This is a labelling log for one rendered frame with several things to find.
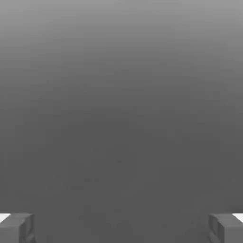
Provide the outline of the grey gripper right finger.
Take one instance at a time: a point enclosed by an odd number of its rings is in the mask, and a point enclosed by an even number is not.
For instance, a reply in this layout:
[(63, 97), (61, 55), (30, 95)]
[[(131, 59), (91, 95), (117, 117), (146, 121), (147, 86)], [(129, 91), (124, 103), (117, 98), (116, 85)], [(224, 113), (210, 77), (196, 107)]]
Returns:
[(243, 213), (209, 214), (210, 243), (243, 243)]

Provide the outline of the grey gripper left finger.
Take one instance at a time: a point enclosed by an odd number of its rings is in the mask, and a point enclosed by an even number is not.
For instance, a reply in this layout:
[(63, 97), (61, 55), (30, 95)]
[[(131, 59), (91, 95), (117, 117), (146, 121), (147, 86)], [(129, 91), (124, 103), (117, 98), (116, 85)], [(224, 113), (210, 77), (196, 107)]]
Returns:
[(13, 213), (0, 222), (0, 243), (36, 243), (35, 215)]

